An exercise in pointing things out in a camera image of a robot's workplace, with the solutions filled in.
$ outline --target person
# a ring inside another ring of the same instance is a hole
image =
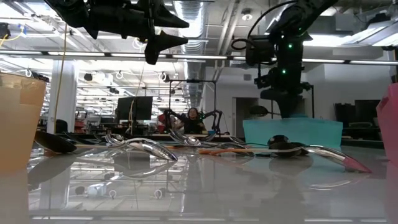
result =
[[[188,110],[188,117],[179,115],[177,118],[181,123],[174,126],[175,129],[181,129],[184,127],[185,134],[201,134],[202,131],[206,131],[205,124],[199,118],[199,112],[196,108]]]

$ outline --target teal box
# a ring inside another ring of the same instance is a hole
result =
[[[343,123],[312,118],[246,120],[243,129],[247,143],[266,145],[271,137],[282,134],[291,142],[339,148]]]

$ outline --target ceiling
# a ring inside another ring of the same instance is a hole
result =
[[[201,41],[205,43],[205,49],[203,54],[230,54],[233,50],[230,48],[231,39],[241,38],[247,36],[250,27],[254,24],[256,18],[258,18],[263,12],[268,10],[270,6],[274,6],[281,0],[242,0],[242,3],[235,0],[206,0],[206,16],[205,16],[205,33],[202,37],[192,39],[190,41]],[[174,11],[174,2],[165,1],[167,8]],[[390,6],[391,1],[339,1],[334,7],[326,10],[324,16],[333,16],[336,13],[352,14],[358,13],[359,11],[368,11],[374,8],[383,6]],[[251,10],[253,19],[244,21],[242,19],[241,11],[238,9],[248,8]],[[61,18],[48,6],[46,3],[40,0],[25,0],[25,1],[13,1],[3,0],[0,1],[0,22],[10,23],[11,37],[17,37],[21,33],[19,25],[23,25],[25,28],[24,34],[20,38],[13,41],[4,42],[1,50],[38,50],[38,51],[62,51],[63,50],[63,34],[65,32],[65,23]],[[226,35],[221,37],[223,33],[223,27],[225,21],[230,17],[230,23],[226,30]],[[164,32],[172,35],[179,35],[178,29],[164,28]],[[319,36],[318,39],[325,40],[324,36]],[[218,52],[219,42],[224,43],[225,49],[221,47]],[[98,39],[93,40],[84,29],[68,29],[67,34],[67,51],[76,52],[143,52],[145,45],[142,45],[133,37],[122,39],[120,36],[105,32],[100,32]],[[164,54],[181,54],[181,47],[174,47],[166,50]],[[382,51],[379,48],[363,48],[355,49],[336,49],[332,47],[317,47],[317,46],[306,46],[305,57],[309,58],[363,58],[363,59],[375,59],[381,57]],[[110,74],[113,76],[112,83],[117,86],[136,86],[139,84],[141,74],[142,82],[141,86],[151,86],[153,88],[159,87],[158,90],[148,90],[147,95],[158,97],[166,96],[169,91],[168,83],[164,83],[160,80],[159,75],[166,73],[170,75],[172,79],[186,79],[187,72],[199,72],[199,71],[186,71],[187,62],[183,60],[176,60],[174,62],[162,62],[159,61],[157,65],[149,65],[143,61],[105,61],[105,60],[76,60],[80,68],[79,85],[109,85],[109,83],[103,83],[102,80],[93,82],[87,82],[84,80],[85,73],[98,73]],[[213,67],[213,63],[208,63],[205,60],[196,61],[195,63],[202,63],[206,67]],[[3,72],[18,73],[20,75],[25,74],[25,70],[30,69],[35,72],[39,72],[43,75],[51,77],[52,71],[52,60],[50,59],[37,59],[37,58],[0,58],[0,70]],[[235,73],[247,73],[240,68],[228,68],[228,70],[234,70]],[[233,83],[236,85],[246,85],[248,82],[241,83],[241,77],[239,78],[228,78],[225,74],[228,72],[222,72],[219,82],[221,83]],[[185,88],[184,83],[178,84],[178,87],[182,87],[182,91],[176,92],[177,97],[181,97],[179,103],[176,103],[176,110],[185,110],[190,105],[190,94],[192,91],[190,88]],[[144,95],[144,91],[133,91],[133,94]],[[198,90],[198,96],[200,97],[201,90]],[[78,91],[78,99],[95,99],[94,95],[110,95],[109,99],[113,100],[113,105],[117,103],[117,97],[114,94],[110,94],[107,89],[86,89],[85,91]],[[164,105],[166,105],[168,99],[164,99]],[[79,107],[84,107],[86,102],[81,101],[78,104]],[[110,114],[111,103],[107,105],[108,112]]]

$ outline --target doorway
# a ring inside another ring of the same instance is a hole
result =
[[[246,119],[254,119],[253,115],[250,115],[250,108],[259,104],[258,98],[233,98],[234,118],[234,134],[238,138],[244,137],[243,121]]]

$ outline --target plastic cup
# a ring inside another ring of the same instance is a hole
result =
[[[44,94],[45,82],[0,73],[0,174],[26,169]]]

